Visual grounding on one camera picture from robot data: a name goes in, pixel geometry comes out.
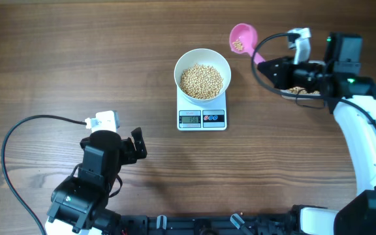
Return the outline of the pink plastic measuring scoop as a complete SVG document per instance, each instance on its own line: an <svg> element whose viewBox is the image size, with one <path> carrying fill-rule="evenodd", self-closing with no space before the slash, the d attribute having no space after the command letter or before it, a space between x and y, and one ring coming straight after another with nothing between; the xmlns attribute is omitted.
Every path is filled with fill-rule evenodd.
<svg viewBox="0 0 376 235"><path fill-rule="evenodd" d="M235 25L229 35L230 49L237 54L247 54L252 57L257 42L258 34L256 29L246 23Z"/></svg>

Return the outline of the white digital kitchen scale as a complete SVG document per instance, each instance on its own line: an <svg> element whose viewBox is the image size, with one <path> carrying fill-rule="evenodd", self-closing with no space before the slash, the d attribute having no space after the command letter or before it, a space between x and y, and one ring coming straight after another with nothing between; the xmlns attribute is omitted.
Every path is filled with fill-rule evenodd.
<svg viewBox="0 0 376 235"><path fill-rule="evenodd" d="M226 94L207 102L194 102L177 89L176 126L179 131L224 131L227 128Z"/></svg>

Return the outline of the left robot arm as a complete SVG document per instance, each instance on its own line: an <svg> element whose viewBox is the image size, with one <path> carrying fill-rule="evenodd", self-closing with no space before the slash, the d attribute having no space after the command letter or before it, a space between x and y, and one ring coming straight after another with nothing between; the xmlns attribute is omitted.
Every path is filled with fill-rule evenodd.
<svg viewBox="0 0 376 235"><path fill-rule="evenodd" d="M80 142L82 163L51 195L52 205L45 224L47 234L122 234L120 214L106 208L123 184L119 171L147 156L140 127L122 139L113 131L95 131Z"/></svg>

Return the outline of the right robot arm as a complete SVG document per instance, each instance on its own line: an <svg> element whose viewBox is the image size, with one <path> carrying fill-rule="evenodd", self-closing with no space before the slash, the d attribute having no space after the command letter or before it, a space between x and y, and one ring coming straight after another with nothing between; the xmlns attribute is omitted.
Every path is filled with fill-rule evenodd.
<svg viewBox="0 0 376 235"><path fill-rule="evenodd" d="M257 82L286 95L298 87L296 99L319 99L340 126L356 176L356 197L338 211L295 206L293 232L298 234L376 234L376 85L360 76L362 37L331 33L322 63L308 59L305 29L285 33L293 57L252 62Z"/></svg>

